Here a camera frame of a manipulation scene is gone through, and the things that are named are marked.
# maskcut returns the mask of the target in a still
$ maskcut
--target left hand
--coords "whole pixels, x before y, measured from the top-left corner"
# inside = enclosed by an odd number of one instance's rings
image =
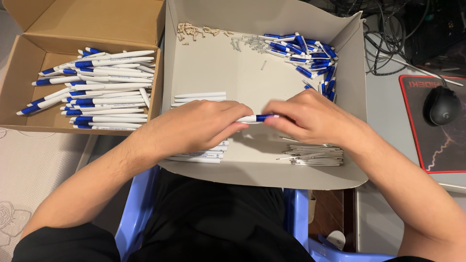
[[[217,146],[248,128],[248,124],[235,121],[252,114],[252,109],[236,101],[195,100],[149,121],[124,143],[150,168],[169,156]]]

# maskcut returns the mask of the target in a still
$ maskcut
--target cardboard box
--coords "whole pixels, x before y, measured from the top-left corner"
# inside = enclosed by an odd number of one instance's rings
[[[228,100],[246,104],[255,114],[270,99],[291,98],[304,90],[304,76],[292,65],[277,56],[252,51],[242,43],[242,52],[238,52],[230,43],[231,37],[242,34],[299,32],[336,48],[337,104],[367,121],[360,16],[357,13],[338,18],[296,0],[167,0],[162,110],[170,109],[175,95],[185,93],[226,91]],[[177,26],[182,22],[235,34],[206,34],[196,42],[190,37],[180,42]],[[250,125],[228,139],[228,151],[219,165],[164,160],[160,166],[193,178],[252,186],[329,190],[356,187],[367,181],[348,155],[344,166],[338,167],[291,165],[288,160],[275,160],[284,157],[282,152],[292,143],[279,136],[283,134],[264,125]]]
[[[76,59],[78,49],[93,47],[111,54],[155,50],[149,119],[160,113],[163,56],[157,48],[165,23],[162,0],[3,0],[23,30],[17,36],[0,83],[0,126],[60,133],[129,135],[130,131],[73,129],[71,116],[57,104],[17,116],[31,101],[65,88],[64,84],[32,86],[38,72]]]

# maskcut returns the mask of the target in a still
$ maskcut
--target wooden floor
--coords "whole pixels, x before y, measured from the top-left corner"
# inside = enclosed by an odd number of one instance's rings
[[[355,196],[354,189],[314,190],[317,199],[315,215],[309,224],[309,237],[317,240],[317,235],[326,237],[334,230],[342,231],[346,237],[344,251],[355,252]]]

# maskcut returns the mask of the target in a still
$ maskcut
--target mouse pad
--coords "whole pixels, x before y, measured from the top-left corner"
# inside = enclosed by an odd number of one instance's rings
[[[402,75],[399,78],[419,163],[427,173],[466,172],[466,78],[445,79],[465,85],[448,83],[461,100],[461,112],[449,124],[430,126],[422,114],[424,101],[442,81],[433,76]]]

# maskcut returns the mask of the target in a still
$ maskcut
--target computer mouse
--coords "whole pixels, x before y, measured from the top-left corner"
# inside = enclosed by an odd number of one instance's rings
[[[428,124],[448,124],[461,112],[461,102],[455,92],[446,86],[438,86],[430,91],[424,102],[424,118]]]

